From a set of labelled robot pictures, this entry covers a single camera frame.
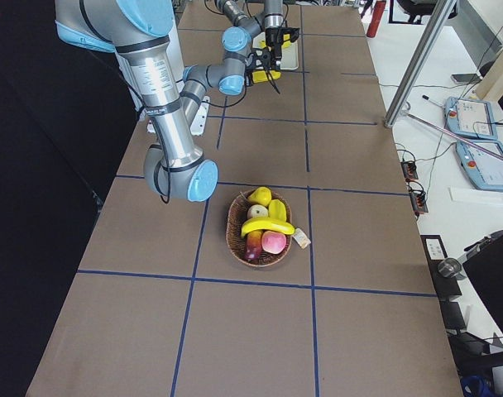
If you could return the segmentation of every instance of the white desk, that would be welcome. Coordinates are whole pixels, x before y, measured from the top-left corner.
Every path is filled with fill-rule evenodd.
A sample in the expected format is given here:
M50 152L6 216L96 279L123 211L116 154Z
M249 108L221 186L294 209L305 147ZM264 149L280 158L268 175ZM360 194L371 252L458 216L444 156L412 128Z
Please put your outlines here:
M381 84L399 84L411 56L424 31L424 26L388 25L382 23L374 39L367 39L371 56L375 64L376 75ZM438 38L423 70L415 85L441 85L452 87L455 83L451 74L471 73L476 66L465 50L456 32L446 26ZM381 87L386 107L395 94L395 87ZM444 103L449 96L460 96L463 87L459 88L414 88L408 101L412 114L443 126L443 112L440 108L422 99L428 95L431 99ZM503 119L503 112L497 103L492 104L496 120ZM499 139L503 142L503 127L498 127ZM412 151L418 159L429 159L435 156L440 133L424 127L409 118L399 118L393 127L395 142ZM438 153L451 144L453 140L444 136ZM425 189L429 186L429 174L432 161L419 161L417 172L419 182ZM438 158L432 173L432 183L429 188L429 213L421 215L418 221L420 234L441 235L447 253L451 257L459 257L464 247L480 240L487 234L503 229L503 194L502 205L493 206L483 203L458 203L452 201L449 189L451 187L473 189L468 180L455 150L451 148L447 154ZM494 324L485 306L477 296L468 280L459 282L463 296L458 300L468 331L478 337L492 337L501 332Z

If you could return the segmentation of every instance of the bowl of fruit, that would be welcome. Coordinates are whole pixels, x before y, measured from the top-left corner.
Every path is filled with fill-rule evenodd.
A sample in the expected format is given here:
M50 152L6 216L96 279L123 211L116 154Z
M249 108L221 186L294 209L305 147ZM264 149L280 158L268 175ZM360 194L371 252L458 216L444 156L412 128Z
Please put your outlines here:
M237 260L261 268L272 266L290 249L295 228L288 203L261 186L241 192L228 211L226 242Z

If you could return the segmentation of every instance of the office chair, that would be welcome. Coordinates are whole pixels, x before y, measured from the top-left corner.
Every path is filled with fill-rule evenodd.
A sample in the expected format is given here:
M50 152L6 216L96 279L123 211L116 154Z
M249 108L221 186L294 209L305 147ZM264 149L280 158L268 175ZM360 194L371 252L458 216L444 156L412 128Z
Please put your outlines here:
M399 3L400 8L410 15L408 23L420 25L423 17L425 15L432 15L435 9L435 3L437 0L396 0ZM448 19L454 18L459 13L459 0L457 0L452 12L448 16Z

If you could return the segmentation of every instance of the red cylinder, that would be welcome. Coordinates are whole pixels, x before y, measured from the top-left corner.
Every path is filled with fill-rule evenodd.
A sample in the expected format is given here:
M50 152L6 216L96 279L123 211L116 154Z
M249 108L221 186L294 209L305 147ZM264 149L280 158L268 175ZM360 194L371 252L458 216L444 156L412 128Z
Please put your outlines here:
M384 9L386 8L386 0L378 0L375 4L375 8L373 9L373 16L371 18L371 23L367 28L367 37L375 37L376 30L381 23L382 14L384 13Z

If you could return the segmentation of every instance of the brown basket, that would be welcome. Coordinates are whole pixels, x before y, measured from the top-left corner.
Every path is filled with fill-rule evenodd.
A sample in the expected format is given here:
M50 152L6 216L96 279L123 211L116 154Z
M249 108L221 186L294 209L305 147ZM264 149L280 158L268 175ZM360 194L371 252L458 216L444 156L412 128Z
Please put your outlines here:
M240 262L245 265L261 268L272 266L279 262L285 257L292 244L292 239L290 236L286 238L286 246L279 254L271 254L269 252L262 252L261 256L253 261L244 260L244 254L246 253L246 238L241 238L241 227L242 224L247 220L247 212L251 207L248 203L247 197L252 194L254 190L248 190L246 192L241 192L232 202L228 211L228 226L226 227L226 242L228 243L229 251L235 256ZM291 211L288 203L277 193L271 192L272 199L280 200L286 206L286 221L291 220Z

